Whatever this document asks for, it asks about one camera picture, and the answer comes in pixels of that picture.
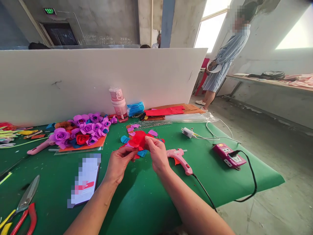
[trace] pink water bottle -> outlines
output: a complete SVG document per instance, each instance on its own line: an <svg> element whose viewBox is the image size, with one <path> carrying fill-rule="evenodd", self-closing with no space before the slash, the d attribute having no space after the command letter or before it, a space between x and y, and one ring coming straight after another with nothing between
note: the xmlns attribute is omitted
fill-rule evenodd
<svg viewBox="0 0 313 235"><path fill-rule="evenodd" d="M119 122L126 122L128 120L128 115L126 102L122 94L122 89L119 87L111 87L109 89L109 92L111 94L111 101L115 109L117 119L119 120Z"/></svg>

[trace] pink power strip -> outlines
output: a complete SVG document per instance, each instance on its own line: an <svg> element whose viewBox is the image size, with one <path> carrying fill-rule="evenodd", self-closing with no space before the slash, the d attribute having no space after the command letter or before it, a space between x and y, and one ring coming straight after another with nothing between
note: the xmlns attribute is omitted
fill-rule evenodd
<svg viewBox="0 0 313 235"><path fill-rule="evenodd" d="M213 150L230 168L240 170L240 166L247 163L247 161L238 154L234 157L230 157L228 154L233 152L233 150L224 143L215 145Z"/></svg>

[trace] orange paper sheet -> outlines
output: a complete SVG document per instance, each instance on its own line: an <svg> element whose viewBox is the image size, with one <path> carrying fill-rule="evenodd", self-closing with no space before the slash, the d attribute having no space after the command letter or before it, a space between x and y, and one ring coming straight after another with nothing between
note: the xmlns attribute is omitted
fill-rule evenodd
<svg viewBox="0 0 313 235"><path fill-rule="evenodd" d="M59 152L73 151L73 150L84 150L84 149L93 149L93 148L101 147L104 144L105 139L107 138L107 136L108 135L103 136L100 139L98 139L98 141L94 145L91 145L91 146L84 145L83 147L80 147L80 148L77 148L77 149L75 149L74 147L67 147L66 149L59 149Z"/></svg>

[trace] green table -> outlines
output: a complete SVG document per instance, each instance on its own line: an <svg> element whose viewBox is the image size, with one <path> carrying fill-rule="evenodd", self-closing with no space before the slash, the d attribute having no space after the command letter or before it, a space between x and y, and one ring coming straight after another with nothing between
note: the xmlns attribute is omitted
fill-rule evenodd
<svg viewBox="0 0 313 235"><path fill-rule="evenodd" d="M105 175L110 153L122 145L120 137L127 135L125 126L130 123L133 123L133 120L110 127L104 148L100 151L102 160L97 185L101 183ZM188 139L181 133L183 127L189 129L193 127L194 131L203 137L211 136L204 123L174 123L170 126L154 128L154 130L157 130L160 138L165 139L167 149L188 150L185 152L184 158L206 188L215 206L219 207L253 192L254 183L248 164L243 165L241 171L229 169L213 152L212 144L214 142ZM213 124L209 123L209 127L217 136L226 136ZM19 144L25 140L20 139L16 142ZM228 139L222 139L215 143L221 142L226 143L233 150L240 149L248 154L256 175L258 191L276 187L284 182L279 173L241 145ZM28 150L36 147L39 143L41 141L11 149L0 149L0 171L13 165L25 156ZM75 176L78 176L78 165L84 156L85 154L54 156L53 152L45 149L25 160L0 185L0 217L6 218L17 207L24 193L21 188L40 174L38 190L32 200L36 204L38 216L34 235L62 234L84 206L67 209L67 199L70 199ZM151 163L149 153L145 158L140 158L135 163L129 163L124 179L114 194L100 234L158 234L181 224L180 217L153 171ZM170 159L170 165L192 190L210 203L194 177L185 175L180 165L174 166L174 159ZM13 219L11 230L20 216ZM30 218L28 217L18 234L26 233L29 225Z"/></svg>

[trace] person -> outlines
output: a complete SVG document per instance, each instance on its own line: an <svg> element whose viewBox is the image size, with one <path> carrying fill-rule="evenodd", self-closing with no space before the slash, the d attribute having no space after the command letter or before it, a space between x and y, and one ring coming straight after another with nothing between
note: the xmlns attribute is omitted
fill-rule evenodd
<svg viewBox="0 0 313 235"><path fill-rule="evenodd" d="M140 46L140 48L151 48L151 47L149 45L147 45L147 44L143 44L143 45Z"/></svg>
<svg viewBox="0 0 313 235"><path fill-rule="evenodd" d="M202 85L202 89L206 91L205 97L203 100L196 101L197 104L203 105L201 108L203 111L208 111L208 107L214 100L216 91L227 75L231 63L244 48L250 35L250 22L262 1L253 1L242 7L233 23L234 35L220 48L215 59L209 64L206 71L208 76ZM209 71L215 69L217 65L222 65L221 70L217 73L210 73Z"/></svg>
<svg viewBox="0 0 313 235"><path fill-rule="evenodd" d="M227 223L171 169L164 143L148 136L145 141L151 153L152 168L171 197L187 232L195 235L235 235ZM112 152L102 183L64 235L99 233L126 166L135 161L137 152L126 146Z"/></svg>
<svg viewBox="0 0 313 235"><path fill-rule="evenodd" d="M157 43L152 44L152 48L160 48L161 47L161 34L157 36Z"/></svg>

